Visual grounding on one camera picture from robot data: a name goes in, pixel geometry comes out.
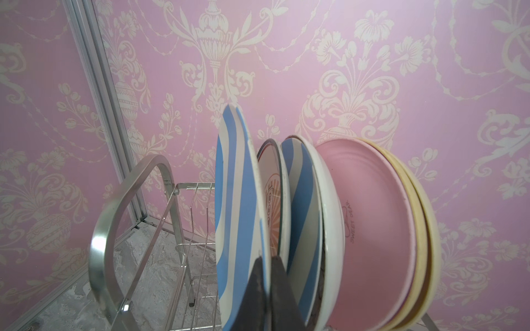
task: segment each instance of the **pink bowl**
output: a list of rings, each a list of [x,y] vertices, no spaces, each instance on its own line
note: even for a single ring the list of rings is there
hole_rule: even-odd
[[[346,232],[342,281],[328,324],[339,331],[378,330],[397,313],[414,276],[407,193],[388,160],[362,141],[331,140],[316,149],[335,183]]]

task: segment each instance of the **plate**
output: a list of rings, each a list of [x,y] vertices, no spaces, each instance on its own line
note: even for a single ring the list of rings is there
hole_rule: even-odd
[[[267,139],[258,151],[265,210],[269,229],[270,254],[279,255],[287,270],[291,236],[291,203],[289,177],[281,147],[274,139]]]
[[[291,234],[287,277],[307,325],[320,277],[322,259],[322,205],[313,160],[300,139],[281,143],[289,176]]]
[[[403,169],[405,169],[420,198],[427,224],[427,236],[429,244],[427,256],[427,273],[418,301],[412,308],[409,315],[407,315],[403,322],[399,323],[395,328],[395,330],[404,331],[414,325],[427,312],[427,309],[434,300],[441,274],[441,243],[440,234],[438,232],[438,224],[436,223],[436,216],[434,214],[434,210],[432,209],[429,197],[423,189],[420,181],[416,178],[416,176],[414,176],[412,171],[410,171],[410,169],[399,159],[397,160],[401,163]]]
[[[338,139],[316,150],[335,183],[346,240],[340,291],[328,324],[340,331],[378,330],[399,311],[414,276],[409,198],[392,165],[369,144]]]
[[[324,257],[322,263],[323,288],[319,289],[320,311],[317,314],[315,330],[322,330],[333,312],[339,295],[342,278],[342,265],[345,252],[344,217],[337,190],[328,166],[316,148],[303,137],[301,140],[307,148],[316,173],[322,201],[322,219],[324,224]]]
[[[258,159],[243,114],[228,105],[219,124],[215,163],[215,257],[221,325],[230,330],[259,256],[270,293],[271,257]]]
[[[410,286],[409,294],[405,299],[403,305],[397,314],[379,331],[388,331],[394,329],[399,323],[403,322],[405,318],[410,314],[413,307],[416,305],[420,292],[425,282],[425,275],[427,271],[427,256],[428,256],[428,243],[427,243],[427,226],[425,224],[425,216],[423,214],[423,208],[421,207],[420,199],[412,185],[412,182],[407,175],[402,164],[398,161],[398,158],[388,150],[384,149],[377,144],[361,139],[362,141],[370,144],[372,147],[377,149],[394,167],[397,175],[399,176],[403,187],[407,192],[409,201],[412,208],[412,216],[414,217],[414,228],[416,230],[416,268],[414,269],[414,278]]]

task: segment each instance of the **floral wallpaper pattern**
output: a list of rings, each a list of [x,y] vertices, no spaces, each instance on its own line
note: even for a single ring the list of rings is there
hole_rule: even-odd
[[[440,330],[530,324],[529,2],[94,5],[137,159],[162,153],[177,181],[213,181],[227,102],[256,144],[371,139],[409,165],[436,210],[444,265],[429,313]],[[145,186],[155,217],[161,191],[155,173]],[[214,228],[207,201],[180,200],[202,236]]]
[[[61,2],[0,1],[0,31],[4,329],[86,263],[118,178]]]

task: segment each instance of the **yellow plate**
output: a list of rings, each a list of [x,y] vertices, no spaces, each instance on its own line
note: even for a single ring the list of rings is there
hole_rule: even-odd
[[[412,184],[416,188],[427,221],[427,232],[429,236],[429,257],[425,283],[423,284],[417,303],[407,317],[405,317],[403,322],[399,323],[394,329],[397,331],[404,331],[415,324],[427,312],[427,309],[434,299],[441,274],[441,243],[438,224],[436,223],[436,217],[434,215],[434,210],[432,210],[429,197],[412,171],[410,171],[410,169],[399,159],[396,158],[396,160],[401,163]]]
[[[428,244],[427,244],[427,227],[425,222],[425,217],[423,215],[423,208],[421,207],[420,199],[416,193],[414,185],[405,172],[405,169],[402,166],[395,156],[392,155],[388,150],[383,147],[378,146],[374,142],[369,140],[360,139],[367,144],[372,145],[377,149],[390,164],[394,167],[397,175],[401,179],[405,191],[409,196],[410,207],[412,209],[412,215],[414,217],[414,227],[416,229],[416,268],[414,270],[414,278],[412,279],[412,285],[410,286],[409,294],[405,298],[403,305],[400,310],[392,317],[392,319],[379,331],[388,331],[396,327],[399,323],[409,315],[412,308],[416,304],[418,297],[420,296],[421,289],[423,288],[423,283],[425,282],[425,275],[427,271],[427,253],[428,253]]]

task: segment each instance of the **metal dish rack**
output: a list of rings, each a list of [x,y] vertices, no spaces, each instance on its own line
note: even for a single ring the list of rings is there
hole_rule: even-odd
[[[155,231],[151,237],[147,249],[145,250],[138,270],[129,286],[127,292],[123,294],[114,273],[114,242],[119,221],[121,220],[127,206],[140,190],[142,184],[147,179],[151,171],[158,167],[162,175],[164,183],[164,194],[167,197],[167,205],[164,209],[160,222],[155,225]],[[181,190],[193,190],[193,199],[190,203],[190,218],[192,232],[190,238],[185,238],[182,227],[180,211],[177,202],[177,196]],[[208,280],[216,278],[216,273],[205,273],[204,263],[208,251],[215,250],[215,242],[210,241],[209,238],[209,222],[206,225],[206,238],[200,239],[201,242],[195,241],[195,223],[193,221],[193,202],[199,190],[208,190],[208,203],[206,207],[206,215],[208,215],[208,207],[211,197],[211,191],[215,190],[214,183],[178,183],[175,184],[171,172],[169,161],[162,155],[148,155],[144,157],[136,167],[129,173],[125,180],[120,184],[114,195],[111,197],[109,203],[103,209],[95,226],[94,234],[90,245],[89,254],[89,278],[90,285],[96,300],[100,305],[101,311],[105,314],[107,321],[111,325],[111,331],[140,331],[132,314],[133,302],[131,298],[136,290],[138,281],[145,269],[147,260],[153,250],[155,242],[160,234],[160,231],[169,225],[166,222],[168,214],[171,216],[171,226],[175,235],[176,251],[180,259],[181,274],[173,291],[173,297],[170,301],[169,307],[165,315],[164,331],[192,331],[192,330],[207,330],[216,331],[221,330],[221,325],[216,324],[218,295],[208,293]],[[188,256],[192,246],[199,247],[203,250],[202,264],[200,272],[192,275],[190,272],[190,264]],[[201,283],[206,281],[206,293],[204,296],[199,296],[201,290]],[[197,293],[194,291],[194,284],[197,284]],[[187,305],[185,305],[184,313],[180,317],[180,328],[173,328],[175,322],[175,315],[182,296],[183,289],[186,288]],[[201,307],[206,301],[211,300],[213,308],[209,312],[211,316],[211,324],[206,326],[194,326],[196,322],[197,309]],[[422,318],[425,327],[429,331],[439,331],[432,319],[425,314]]]

